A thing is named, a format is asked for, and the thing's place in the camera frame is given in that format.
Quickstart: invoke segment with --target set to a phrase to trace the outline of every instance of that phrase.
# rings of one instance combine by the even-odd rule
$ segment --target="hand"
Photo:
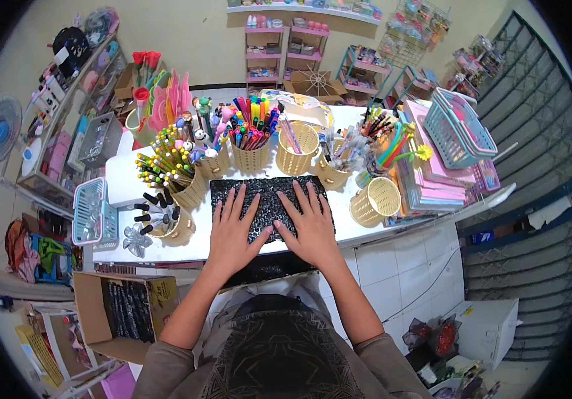
[[[233,202],[235,188],[231,188],[223,206],[224,210],[222,211],[222,203],[219,201],[212,217],[210,254],[204,269],[215,271],[218,276],[226,277],[226,280],[257,256],[273,232],[273,227],[268,226],[251,244],[248,243],[248,231],[257,212],[260,195],[257,194],[253,198],[246,215],[240,220],[245,196],[246,185],[242,184]]]
[[[277,231],[288,248],[301,259],[318,268],[329,264],[328,260],[334,260],[336,257],[343,260],[337,242],[334,239],[330,205],[328,205],[326,199],[323,196],[319,196],[319,201],[317,201],[317,195],[311,182],[306,184],[310,200],[306,198],[297,180],[293,180],[292,185],[295,188],[295,195],[304,214],[297,211],[297,208],[285,194],[278,191],[277,196],[282,200],[286,212],[288,212],[297,229],[297,238],[290,233],[281,220],[274,221]]]

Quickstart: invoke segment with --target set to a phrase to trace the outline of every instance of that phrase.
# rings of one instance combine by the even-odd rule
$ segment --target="beige plastic basket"
[[[350,215],[363,227],[375,227],[402,204],[399,189],[387,178],[375,178],[350,200]]]
[[[195,168],[193,182],[181,193],[171,195],[182,208],[193,209],[204,201],[207,190],[206,179],[203,177],[202,170]]]
[[[245,149],[239,149],[231,144],[233,148],[233,157],[235,158],[235,164],[240,171],[245,172],[259,172],[266,164],[268,164],[268,155],[270,153],[270,137],[268,142],[258,149],[253,149],[252,151],[246,151]]]
[[[230,168],[228,142],[221,146],[219,154],[215,158],[202,158],[197,163],[197,168],[202,171],[203,176],[208,180],[223,178],[228,168]]]
[[[142,223],[144,226],[148,225],[147,221]],[[191,215],[182,208],[179,211],[179,220],[175,223],[175,226],[167,232],[164,233],[161,227],[154,228],[149,235],[163,239],[165,241],[171,241],[175,245],[182,245],[190,240],[191,236],[195,232],[195,223]]]
[[[336,154],[339,148],[341,148],[342,144],[343,139],[335,139],[332,154]],[[339,158],[344,160],[347,157],[348,153],[344,152],[344,154],[341,154]],[[335,190],[341,187],[346,182],[346,180],[348,180],[348,177],[350,177],[352,172],[338,171],[337,169],[328,165],[328,162],[325,160],[323,155],[320,155],[317,163],[314,164],[313,174],[319,177],[319,180],[322,181],[323,187],[325,189]]]
[[[277,166],[290,176],[299,176],[310,168],[310,162],[319,152],[319,136],[311,126],[294,121],[290,123],[295,139],[301,149],[301,154],[295,154],[288,142],[286,132],[280,131],[280,142],[277,147]]]

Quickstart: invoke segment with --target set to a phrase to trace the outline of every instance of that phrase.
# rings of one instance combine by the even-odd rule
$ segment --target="finger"
[[[328,204],[328,201],[326,201],[326,199],[321,194],[319,194],[319,202],[322,203],[323,219],[332,224],[332,214],[330,213],[330,205]]]
[[[246,214],[244,215],[244,218],[242,219],[242,223],[247,228],[250,228],[250,225],[253,223],[253,219],[255,218],[255,213],[257,213],[257,208],[259,207],[260,197],[261,196],[259,195],[259,193],[255,194],[255,197],[253,198],[252,203],[248,207],[248,211],[246,211]]]
[[[230,218],[230,211],[233,209],[233,198],[235,197],[235,188],[231,187],[224,203],[224,212],[221,213],[221,221],[227,221]]]
[[[230,217],[233,220],[239,220],[239,217],[242,214],[242,207],[244,206],[244,199],[246,199],[246,184],[242,183],[242,186],[239,188],[239,192],[237,193],[237,197],[235,198],[235,202],[233,203],[233,211],[230,214]]]
[[[299,185],[299,182],[297,180],[293,179],[292,187],[295,188],[295,195],[297,196],[297,200],[299,201],[301,212],[303,214],[312,212],[312,209],[310,209],[310,201],[308,201],[308,198],[306,198],[306,194],[304,194],[304,191],[301,189],[301,186]]]
[[[286,243],[288,249],[297,253],[297,251],[299,250],[299,241],[295,238],[295,236],[292,235],[290,230],[282,223],[281,220],[275,220],[273,224],[277,228],[277,232],[284,239],[284,242]]]
[[[219,224],[219,220],[221,219],[221,200],[217,202],[215,205],[215,212],[212,214],[212,225],[217,226]]]
[[[248,246],[248,251],[253,255],[253,258],[257,256],[259,251],[262,249],[262,246],[266,244],[268,238],[270,238],[271,234],[273,233],[272,226],[266,226],[260,235],[253,241],[252,244]]]
[[[277,196],[282,200],[282,205],[284,205],[284,209],[286,209],[286,213],[292,219],[292,222],[295,224],[295,227],[299,225],[301,222],[301,213],[295,208],[295,206],[290,202],[286,194],[283,194],[281,191],[277,192]]]
[[[319,208],[319,201],[317,201],[317,195],[314,192],[313,183],[306,183],[306,188],[308,189],[308,198],[310,198],[310,209],[312,209],[315,214],[322,214],[322,210]]]

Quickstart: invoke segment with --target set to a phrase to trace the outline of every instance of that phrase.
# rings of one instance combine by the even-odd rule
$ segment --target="light blue plastic basket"
[[[496,144],[466,100],[439,87],[432,100],[423,127],[434,141],[447,168],[464,169],[497,155]],[[459,109],[464,114],[463,121],[455,115],[452,102],[460,105]]]
[[[75,189],[73,243],[75,245],[93,244],[97,249],[115,248],[119,245],[117,233],[117,210],[107,202],[106,179],[89,180]],[[84,241],[83,232],[91,217],[93,207],[101,205],[100,231],[95,240]]]

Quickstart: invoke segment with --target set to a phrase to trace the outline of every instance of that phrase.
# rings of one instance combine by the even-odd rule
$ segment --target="person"
[[[330,206],[307,184],[293,188],[302,213],[278,196],[297,229],[279,220],[247,242],[257,194],[242,219],[246,194],[219,201],[210,254],[199,277],[146,353],[133,398],[431,398],[362,293],[334,239]],[[210,305],[228,278],[250,262],[276,228],[288,248],[328,281],[354,350],[332,327],[314,284],[300,277],[285,295],[240,289],[213,320],[195,369],[196,345]]]

